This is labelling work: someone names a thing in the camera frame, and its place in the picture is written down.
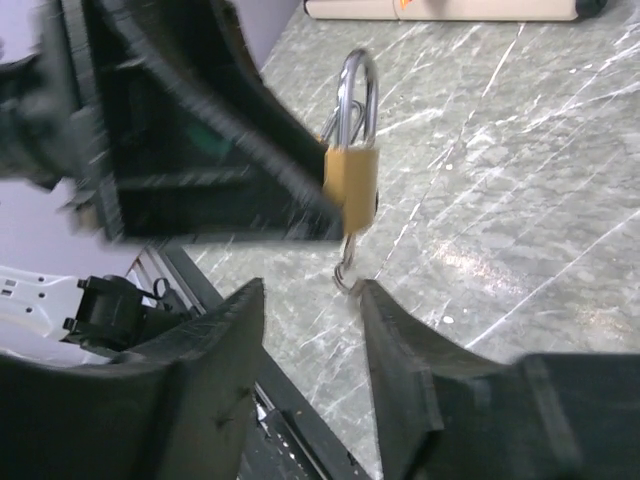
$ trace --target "white robot part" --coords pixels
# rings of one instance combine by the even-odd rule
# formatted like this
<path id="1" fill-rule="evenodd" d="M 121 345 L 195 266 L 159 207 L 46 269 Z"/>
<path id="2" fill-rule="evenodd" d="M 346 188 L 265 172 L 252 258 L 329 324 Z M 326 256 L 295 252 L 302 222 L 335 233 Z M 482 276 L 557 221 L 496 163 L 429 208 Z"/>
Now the white robot part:
<path id="1" fill-rule="evenodd" d="M 69 332 L 65 319 L 78 312 L 83 291 L 76 277 L 25 272 L 0 266 L 0 322 L 13 323 L 51 340 Z"/>
<path id="2" fill-rule="evenodd" d="M 53 367 L 104 364 L 108 358 L 63 343 L 66 318 L 78 312 L 78 278 L 0 266 L 0 355 Z"/>

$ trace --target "white vein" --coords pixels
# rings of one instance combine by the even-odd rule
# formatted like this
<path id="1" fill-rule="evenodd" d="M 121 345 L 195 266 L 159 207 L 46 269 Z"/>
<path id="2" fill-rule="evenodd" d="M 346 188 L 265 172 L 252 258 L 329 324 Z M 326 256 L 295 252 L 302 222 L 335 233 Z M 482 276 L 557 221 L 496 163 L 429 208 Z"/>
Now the white vein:
<path id="1" fill-rule="evenodd" d="M 358 385 L 356 385 L 351 390 L 349 390 L 342 397 L 338 398 L 335 402 L 333 402 L 331 405 L 329 405 L 327 407 L 327 409 L 325 410 L 325 414 L 330 413 L 333 410 L 335 410 L 335 408 L 338 405 L 340 405 L 342 402 L 344 402 L 346 399 L 348 399 L 351 395 L 353 395 L 356 391 L 358 391 L 359 388 L 362 388 L 364 385 L 366 385 L 366 383 L 367 383 L 367 379 L 365 378 L 363 381 L 361 381 Z"/>
<path id="2" fill-rule="evenodd" d="M 422 112 L 418 112 L 416 114 L 411 115 L 409 118 L 405 118 L 404 120 L 396 122 L 393 125 L 390 125 L 390 126 L 388 126 L 386 128 L 378 130 L 377 135 L 378 136 L 386 135 L 387 133 L 398 129 L 398 128 L 402 127 L 403 125 L 407 125 L 409 123 L 413 123 L 413 122 L 416 122 L 418 120 L 426 119 L 427 121 L 431 121 L 431 120 L 434 120 L 436 118 L 440 118 L 442 116 L 442 113 L 443 113 L 443 110 L 440 109 L 440 108 L 427 108 L 426 110 L 423 110 Z"/>
<path id="3" fill-rule="evenodd" d="M 599 110 L 601 110 L 602 108 L 606 107 L 609 103 L 611 103 L 613 101 L 615 97 L 610 98 L 602 107 L 600 107 Z M 592 116 L 590 116 L 587 121 L 583 122 L 582 125 L 580 125 L 578 128 L 576 128 L 571 135 L 569 135 L 568 141 L 567 143 L 565 143 L 560 149 L 558 149 L 558 151 L 556 151 L 555 153 L 553 153 L 552 155 L 550 155 L 544 162 L 542 162 L 538 168 L 536 168 L 536 170 L 533 173 L 530 173 L 529 175 L 527 175 L 523 180 L 521 180 L 520 182 L 518 182 L 510 191 L 506 192 L 505 194 L 503 194 L 497 202 L 495 202 L 493 205 L 491 205 L 488 209 L 486 209 L 484 212 L 482 212 L 482 214 L 480 214 L 473 222 L 471 222 L 470 224 L 468 224 L 464 230 L 462 230 L 460 233 L 458 233 L 453 239 L 447 241 L 442 247 L 440 247 L 440 249 L 438 249 L 438 251 L 436 253 L 433 254 L 433 256 L 431 257 L 432 259 L 435 258 L 435 256 L 440 253 L 442 251 L 443 248 L 448 247 L 449 245 L 451 245 L 452 243 L 454 243 L 458 238 L 460 238 L 462 235 L 464 235 L 465 233 L 467 233 L 470 229 L 472 229 L 473 227 L 475 227 L 476 225 L 478 225 L 484 218 L 486 218 L 488 215 L 490 215 L 498 206 L 504 204 L 504 202 L 511 198 L 511 196 L 513 195 L 513 193 L 522 188 L 523 186 L 525 186 L 528 182 L 530 182 L 536 174 L 538 174 L 540 171 L 542 171 L 542 169 L 544 167 L 547 166 L 547 164 L 549 162 L 551 162 L 551 160 L 553 160 L 554 158 L 556 158 L 560 153 L 562 153 L 565 149 L 567 149 L 569 146 L 571 146 L 573 144 L 573 142 L 578 138 L 579 133 L 585 129 L 588 125 L 588 120 L 590 120 L 592 118 Z M 551 130 L 549 130 L 549 132 L 547 132 L 545 135 L 543 135 L 533 146 L 537 146 L 538 144 L 542 143 L 549 135 L 551 135 L 558 127 L 560 127 L 563 123 L 565 122 L 565 120 L 562 120 L 561 122 L 558 122 L 557 125 L 555 125 Z M 511 160 L 509 160 L 503 167 L 503 169 L 506 169 L 507 166 L 509 166 L 511 163 L 513 163 L 518 157 L 514 157 Z"/>
<path id="4" fill-rule="evenodd" d="M 565 265 L 565 267 L 560 270 L 555 276 L 549 278 L 548 280 L 546 280 L 545 282 L 543 282 L 542 284 L 540 284 L 538 287 L 536 287 L 535 290 L 533 290 L 529 295 L 527 295 L 525 298 L 523 298 L 520 302 L 518 302 L 518 304 L 513 307 L 510 311 L 508 311 L 506 314 L 504 314 L 501 318 L 499 318 L 493 325 L 491 325 L 489 328 L 487 328 L 484 332 L 482 332 L 480 335 L 478 335 L 476 338 L 474 338 L 473 340 L 471 340 L 469 343 L 467 343 L 465 345 L 465 348 L 471 348 L 475 345 L 478 344 L 478 342 L 484 340 L 485 338 L 487 338 L 489 335 L 491 335 L 496 329 L 500 328 L 500 326 L 502 326 L 507 320 L 509 320 L 509 318 L 515 313 L 517 312 L 523 305 L 525 305 L 529 300 L 531 300 L 533 297 L 535 297 L 536 295 L 538 295 L 538 293 L 540 293 L 541 291 L 543 291 L 544 289 L 546 289 L 547 287 L 549 287 L 551 284 L 553 284 L 553 282 L 555 282 L 558 278 L 560 278 L 564 273 L 567 272 L 567 270 L 569 270 L 571 267 L 573 267 L 576 263 L 578 263 L 580 260 L 582 260 L 582 258 L 584 258 L 585 255 L 587 255 L 589 252 L 591 252 L 596 246 L 598 246 L 603 240 L 605 240 L 607 237 L 609 237 L 612 233 L 620 230 L 622 227 L 624 227 L 629 221 L 633 220 L 635 217 L 638 216 L 638 214 L 640 214 L 640 210 L 636 210 L 633 214 L 631 214 L 630 216 L 628 216 L 626 219 L 624 219 L 622 222 L 620 222 L 619 224 L 617 224 L 615 227 L 613 227 L 612 229 L 610 229 L 609 231 L 607 231 L 604 235 L 602 235 L 600 238 L 598 238 L 595 242 L 593 242 L 591 245 L 589 245 L 580 255 L 578 255 L 576 258 L 574 258 L 571 262 L 569 262 L 567 265 Z"/>
<path id="5" fill-rule="evenodd" d="M 523 230 L 517 237 L 516 239 L 513 241 L 513 243 L 515 244 L 518 240 L 520 240 L 522 237 L 524 237 L 527 233 L 529 233 L 531 231 L 532 228 L 534 228 L 536 225 L 538 225 L 542 220 L 544 220 L 545 218 L 547 218 L 550 214 L 552 214 L 554 211 L 556 211 L 556 209 L 560 208 L 560 206 L 562 206 L 569 198 L 571 198 L 572 196 L 574 196 L 576 193 L 584 190 L 584 188 L 589 185 L 593 179 L 600 175 L 608 166 L 611 162 L 613 162 L 613 160 L 615 160 L 616 158 L 618 158 L 618 156 L 620 156 L 620 151 L 617 151 L 616 153 L 614 153 L 613 155 L 611 155 L 611 157 L 609 157 L 609 160 L 607 160 L 604 164 L 600 165 L 595 172 L 593 172 L 591 175 L 589 175 L 589 177 L 582 182 L 578 188 L 576 188 L 575 190 L 572 190 L 569 193 L 566 193 L 565 195 L 563 195 L 562 199 L 556 204 L 554 205 L 552 208 L 547 209 L 544 214 L 538 216 L 534 223 L 532 225 L 530 225 L 528 228 L 526 228 L 525 230 Z"/>
<path id="6" fill-rule="evenodd" d="M 451 47 L 451 51 L 455 52 L 458 48 L 460 48 L 462 45 L 467 43 L 467 40 L 471 38 L 471 35 L 473 35 L 478 30 L 480 30 L 480 27 L 481 25 L 474 25 L 469 30 L 467 30 L 467 33 L 465 33 L 462 37 L 460 37 L 460 39 L 458 39 L 458 41 L 453 45 L 453 47 Z"/>
<path id="7" fill-rule="evenodd" d="M 520 29 L 518 30 L 518 34 L 516 35 L 516 38 L 513 40 L 513 42 L 511 42 L 511 45 L 509 45 L 509 47 L 507 47 L 507 50 L 502 55 L 502 58 L 498 62 L 498 66 L 493 71 L 493 74 L 491 75 L 491 78 L 489 79 L 489 83 L 487 83 L 487 86 L 485 87 L 484 92 L 482 92 L 482 97 L 481 98 L 484 98 L 485 95 L 487 93 L 489 93 L 489 90 L 491 89 L 491 86 L 493 85 L 493 82 L 496 80 L 496 77 L 498 76 L 498 73 L 500 73 L 500 70 L 502 70 L 502 66 L 507 61 L 507 58 L 509 58 L 509 55 L 511 54 L 511 50 L 513 50 L 513 47 L 516 46 L 516 43 L 518 42 L 518 39 L 520 38 L 520 35 L 522 34 L 523 30 L 524 30 L 524 23 L 521 23 L 520 24 Z"/>
<path id="8" fill-rule="evenodd" d="M 637 74 L 634 74 L 633 77 L 631 77 L 630 80 L 634 80 L 635 78 L 637 78 Z M 528 133 L 531 130 L 533 130 L 534 128 L 542 125 L 543 123 L 547 122 L 548 120 L 551 120 L 552 118 L 555 117 L 560 117 L 563 116 L 564 114 L 566 114 L 567 112 L 570 112 L 571 110 L 575 110 L 577 108 L 582 108 L 585 105 L 588 105 L 590 103 L 595 103 L 598 102 L 600 100 L 605 100 L 608 98 L 616 98 L 618 95 L 626 95 L 629 93 L 635 93 L 638 90 L 640 90 L 640 82 L 634 82 L 630 85 L 627 85 L 626 87 L 622 87 L 618 90 L 613 90 L 605 95 L 600 95 L 597 97 L 592 97 L 589 98 L 588 100 L 585 100 L 584 102 L 578 102 L 578 103 L 571 103 L 571 100 L 567 103 L 565 103 L 562 107 L 560 107 L 557 110 L 553 110 L 551 112 L 549 112 L 548 114 L 537 118 L 536 120 L 534 120 L 533 122 L 531 122 L 529 125 L 527 125 L 527 127 L 525 128 L 525 130 L 523 131 L 524 133 Z"/>
<path id="9" fill-rule="evenodd" d="M 402 35 L 400 35 L 399 38 L 397 38 L 396 40 L 391 42 L 389 45 L 387 45 L 383 50 L 378 52 L 376 54 L 376 56 L 374 57 L 374 60 L 378 60 L 382 55 L 387 53 L 389 50 L 391 50 L 393 47 L 395 47 L 399 43 L 403 42 L 406 38 L 408 38 L 409 36 L 413 35 L 414 33 L 426 30 L 426 28 L 427 28 L 427 25 L 423 24 L 423 23 L 417 23 L 417 24 L 413 25 L 409 30 L 407 30 Z"/>
<path id="10" fill-rule="evenodd" d="M 300 344 L 300 347 L 298 348 L 303 348 L 306 347 L 307 345 L 309 345 L 310 343 L 315 342 L 316 340 L 319 340 L 320 338 L 324 337 L 326 334 L 332 332 L 333 330 L 335 330 L 336 328 L 338 328 L 338 324 L 332 325 L 329 328 L 327 328 L 326 330 L 323 330 L 322 332 L 314 335 L 313 337 L 305 340 L 304 342 L 302 342 L 302 344 Z"/>
<path id="11" fill-rule="evenodd" d="M 630 58 L 632 56 L 634 56 L 638 50 L 640 48 L 640 41 L 636 42 L 634 45 L 625 48 L 624 50 L 622 50 L 621 52 L 618 52 L 617 54 L 609 57 L 608 59 L 606 59 L 603 64 L 600 66 L 600 68 L 596 71 L 595 74 L 593 74 L 579 89 L 576 93 L 574 93 L 571 98 L 569 100 L 567 100 L 565 102 L 565 104 L 560 107 L 557 110 L 552 111 L 551 113 L 547 114 L 547 115 L 543 115 L 540 118 L 537 118 L 536 120 L 534 120 L 533 122 L 531 122 L 524 130 L 523 133 L 529 133 L 532 130 L 534 130 L 535 128 L 537 128 L 538 126 L 540 126 L 541 124 L 543 124 L 544 122 L 546 122 L 547 120 L 549 120 L 552 117 L 558 116 L 558 115 L 562 115 L 563 113 L 571 110 L 572 108 L 576 108 L 576 106 L 580 106 L 581 104 L 577 104 L 575 106 L 573 106 L 573 103 L 575 102 L 576 98 L 578 98 L 578 96 L 584 91 L 586 90 L 588 87 L 590 87 L 593 82 L 596 81 L 596 79 L 598 79 L 598 77 L 600 77 L 600 75 L 602 74 L 602 72 L 604 72 L 606 69 L 608 69 L 611 65 L 613 65 L 614 63 L 620 61 L 620 60 L 624 60 L 626 58 Z M 613 95 L 614 97 L 620 93 L 627 93 L 624 91 L 621 92 L 611 92 L 606 96 L 609 95 Z"/>
<path id="12" fill-rule="evenodd" d="M 200 263 L 200 260 L 202 260 L 207 253 L 209 253 L 209 247 L 202 250 L 202 253 L 198 255 L 198 258 L 196 258 L 196 261 L 194 263 L 198 265 Z"/>

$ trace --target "green component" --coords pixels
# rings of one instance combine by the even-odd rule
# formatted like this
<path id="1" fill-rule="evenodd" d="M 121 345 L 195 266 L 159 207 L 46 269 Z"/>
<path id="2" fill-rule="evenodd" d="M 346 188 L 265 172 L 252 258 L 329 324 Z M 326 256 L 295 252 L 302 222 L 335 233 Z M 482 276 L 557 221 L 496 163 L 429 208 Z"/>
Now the green component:
<path id="1" fill-rule="evenodd" d="M 187 136 L 193 144 L 207 155 L 224 157 L 231 151 L 233 144 L 219 135 L 212 134 L 200 125 L 191 125 L 187 129 Z"/>

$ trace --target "marble floor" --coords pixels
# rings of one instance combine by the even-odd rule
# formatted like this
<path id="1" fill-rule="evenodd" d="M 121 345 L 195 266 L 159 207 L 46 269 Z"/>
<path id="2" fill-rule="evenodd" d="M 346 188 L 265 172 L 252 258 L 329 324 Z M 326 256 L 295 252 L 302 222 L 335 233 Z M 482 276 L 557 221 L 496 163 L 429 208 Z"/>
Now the marble floor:
<path id="1" fill-rule="evenodd" d="M 380 72 L 381 207 L 357 268 L 492 359 L 640 348 L 640 4 L 577 24 L 314 21 L 264 75 L 310 129 L 345 56 Z M 327 247 L 192 249 L 223 293 L 261 276 L 266 345 L 379 475 L 362 327 Z"/>

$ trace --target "padlock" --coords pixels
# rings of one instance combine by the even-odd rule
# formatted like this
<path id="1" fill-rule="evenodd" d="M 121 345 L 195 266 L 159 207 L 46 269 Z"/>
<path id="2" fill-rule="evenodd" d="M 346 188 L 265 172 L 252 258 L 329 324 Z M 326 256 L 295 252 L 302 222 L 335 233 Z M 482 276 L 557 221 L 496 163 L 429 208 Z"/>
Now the padlock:
<path id="1" fill-rule="evenodd" d="M 366 100 L 363 143 L 351 144 L 351 106 L 360 66 L 364 67 Z M 378 117 L 378 75 L 364 49 L 351 52 L 344 62 L 338 87 L 335 143 L 325 155 L 324 193 L 342 208 L 345 236 L 369 228 L 376 213 L 378 156 L 375 145 Z"/>

